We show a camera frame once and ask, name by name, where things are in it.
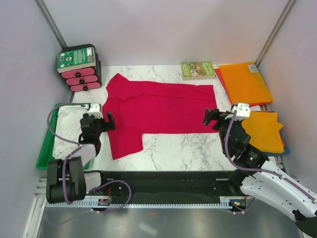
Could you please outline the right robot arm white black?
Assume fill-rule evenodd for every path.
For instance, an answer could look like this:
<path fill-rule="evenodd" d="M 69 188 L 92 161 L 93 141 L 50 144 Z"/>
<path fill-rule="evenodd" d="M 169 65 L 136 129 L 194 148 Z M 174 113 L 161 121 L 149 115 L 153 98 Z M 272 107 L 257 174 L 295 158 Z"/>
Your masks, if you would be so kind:
<path fill-rule="evenodd" d="M 249 105 L 239 103 L 230 111 L 206 109 L 203 125 L 215 124 L 222 151 L 236 168 L 227 182 L 228 192 L 243 192 L 279 210 L 295 222 L 306 235 L 317 236 L 317 195 L 294 180 L 268 156 L 250 144 L 251 137 L 242 127 L 249 118 Z"/>

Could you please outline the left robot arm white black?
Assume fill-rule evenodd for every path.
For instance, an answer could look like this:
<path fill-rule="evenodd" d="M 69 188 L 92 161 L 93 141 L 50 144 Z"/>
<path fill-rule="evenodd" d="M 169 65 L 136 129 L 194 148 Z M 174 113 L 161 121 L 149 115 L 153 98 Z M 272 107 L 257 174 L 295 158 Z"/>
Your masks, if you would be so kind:
<path fill-rule="evenodd" d="M 46 198 L 48 203 L 56 204 L 82 200 L 86 196 L 84 166 L 95 158 L 101 150 L 100 135 L 115 130 L 115 120 L 111 112 L 103 117 L 85 113 L 80 119 L 81 134 L 79 146 L 65 159 L 50 161 L 47 168 Z"/>

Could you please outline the magenta pink t-shirt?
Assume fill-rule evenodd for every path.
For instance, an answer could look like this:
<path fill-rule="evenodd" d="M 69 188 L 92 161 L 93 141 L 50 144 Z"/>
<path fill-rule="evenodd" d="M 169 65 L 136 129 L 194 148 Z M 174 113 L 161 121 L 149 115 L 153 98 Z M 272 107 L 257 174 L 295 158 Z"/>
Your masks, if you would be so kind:
<path fill-rule="evenodd" d="M 143 150 L 143 134 L 213 133 L 203 125 L 206 109 L 217 108 L 212 85 L 130 81 L 116 74 L 106 86 L 103 113 L 115 130 L 108 132 L 112 158 Z"/>

